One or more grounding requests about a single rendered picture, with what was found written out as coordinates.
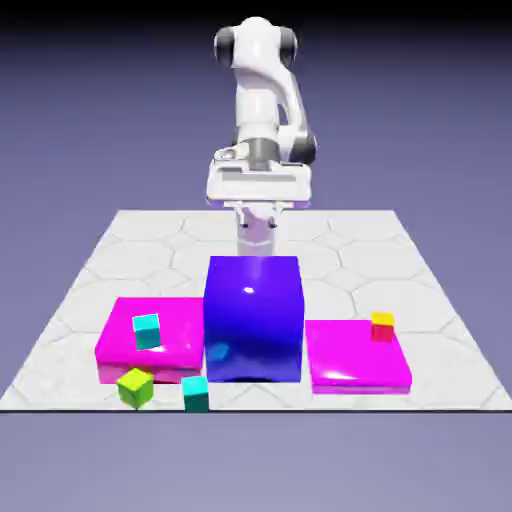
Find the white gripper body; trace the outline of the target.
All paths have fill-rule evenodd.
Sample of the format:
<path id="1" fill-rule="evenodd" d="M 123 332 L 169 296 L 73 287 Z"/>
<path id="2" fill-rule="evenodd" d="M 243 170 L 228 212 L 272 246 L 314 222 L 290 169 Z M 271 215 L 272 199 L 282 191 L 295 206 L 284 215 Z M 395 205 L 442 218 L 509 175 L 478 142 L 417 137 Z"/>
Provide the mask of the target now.
<path id="1" fill-rule="evenodd" d="M 212 160 L 206 183 L 211 204 L 284 203 L 304 206 L 312 197 L 312 171 L 303 164 L 270 162 L 270 169 L 254 171 L 246 160 Z"/>

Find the small cyan cube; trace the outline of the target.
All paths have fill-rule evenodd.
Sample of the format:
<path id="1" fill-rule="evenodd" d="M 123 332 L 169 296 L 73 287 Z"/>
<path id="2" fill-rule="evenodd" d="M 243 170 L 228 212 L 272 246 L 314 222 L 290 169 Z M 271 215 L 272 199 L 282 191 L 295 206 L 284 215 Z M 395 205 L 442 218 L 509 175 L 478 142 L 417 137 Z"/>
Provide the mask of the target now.
<path id="1" fill-rule="evenodd" d="M 136 348 L 149 350 L 161 345 L 160 320 L 157 313 L 132 317 Z"/>
<path id="2" fill-rule="evenodd" d="M 208 380 L 205 376 L 184 377 L 181 380 L 184 410 L 188 413 L 209 411 Z"/>

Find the small green cube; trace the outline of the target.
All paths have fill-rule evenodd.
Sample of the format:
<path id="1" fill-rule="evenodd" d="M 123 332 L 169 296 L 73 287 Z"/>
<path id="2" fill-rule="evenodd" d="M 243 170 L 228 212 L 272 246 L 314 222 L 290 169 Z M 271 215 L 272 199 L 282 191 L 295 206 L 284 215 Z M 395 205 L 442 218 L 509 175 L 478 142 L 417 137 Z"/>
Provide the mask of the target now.
<path id="1" fill-rule="evenodd" d="M 154 377 L 139 368 L 132 368 L 116 382 L 120 400 L 133 409 L 140 409 L 154 395 Z"/>

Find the large blue box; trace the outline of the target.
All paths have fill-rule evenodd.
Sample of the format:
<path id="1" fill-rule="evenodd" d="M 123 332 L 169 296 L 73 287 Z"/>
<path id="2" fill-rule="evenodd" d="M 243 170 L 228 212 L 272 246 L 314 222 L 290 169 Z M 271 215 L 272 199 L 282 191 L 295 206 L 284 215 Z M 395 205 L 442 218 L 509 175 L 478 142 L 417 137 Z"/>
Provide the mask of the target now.
<path id="1" fill-rule="evenodd" d="M 305 300 L 295 256 L 212 256 L 203 295 L 211 382 L 298 383 Z"/>

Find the large magenta box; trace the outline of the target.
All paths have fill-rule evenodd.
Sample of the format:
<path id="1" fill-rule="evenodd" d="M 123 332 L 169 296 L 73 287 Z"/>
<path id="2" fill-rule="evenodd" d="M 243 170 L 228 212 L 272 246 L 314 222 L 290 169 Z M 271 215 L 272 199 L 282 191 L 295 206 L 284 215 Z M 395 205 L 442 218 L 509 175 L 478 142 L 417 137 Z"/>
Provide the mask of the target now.
<path id="1" fill-rule="evenodd" d="M 139 350 L 132 319 L 156 314 L 161 345 Z M 178 384 L 201 373 L 204 355 L 203 303 L 199 297 L 120 297 L 95 347 L 99 382 L 114 384 L 139 368 L 159 384 Z"/>
<path id="2" fill-rule="evenodd" d="M 315 394 L 407 394 L 412 372 L 394 329 L 371 340 L 371 320 L 308 320 L 306 343 Z"/>

